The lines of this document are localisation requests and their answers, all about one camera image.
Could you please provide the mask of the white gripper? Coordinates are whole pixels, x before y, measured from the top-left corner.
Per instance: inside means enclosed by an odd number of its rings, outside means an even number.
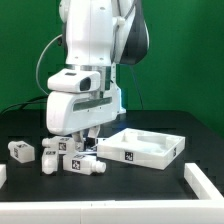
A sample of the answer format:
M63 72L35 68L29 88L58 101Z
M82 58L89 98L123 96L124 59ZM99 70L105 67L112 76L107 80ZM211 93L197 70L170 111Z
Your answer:
M83 133L89 129L87 145L93 147L101 124L113 121L121 110L121 91L118 87L106 91L105 97L89 100L87 94L53 91L47 101L46 125L55 135L73 134L75 149L83 150Z

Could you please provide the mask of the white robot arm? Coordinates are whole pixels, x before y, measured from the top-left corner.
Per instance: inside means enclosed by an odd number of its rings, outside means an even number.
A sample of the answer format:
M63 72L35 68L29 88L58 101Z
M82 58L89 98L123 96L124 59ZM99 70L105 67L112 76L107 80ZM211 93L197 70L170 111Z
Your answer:
M59 147L84 149L100 126L125 112L116 84L118 64L135 65L149 49L141 0L61 0L66 67L48 79L46 123Z

